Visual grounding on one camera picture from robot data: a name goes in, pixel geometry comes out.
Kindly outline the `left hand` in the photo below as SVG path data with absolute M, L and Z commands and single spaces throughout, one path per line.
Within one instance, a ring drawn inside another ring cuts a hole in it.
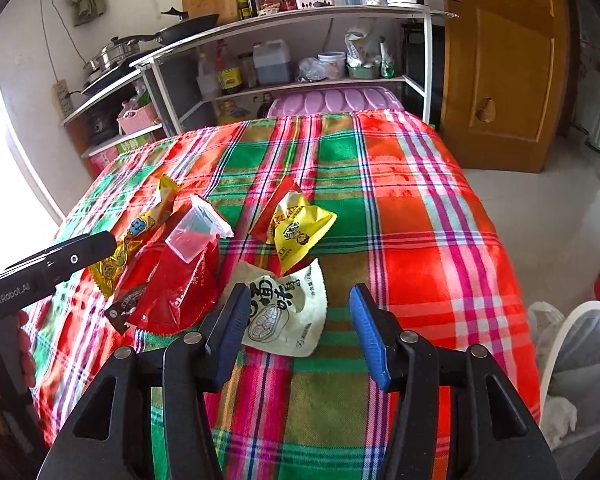
M 20 351 L 20 365 L 23 372 L 24 384 L 32 388 L 35 384 L 35 362 L 31 354 L 31 341 L 28 334 L 23 330 L 23 326 L 29 321 L 29 315 L 24 311 L 17 314 L 18 320 L 18 344 Z

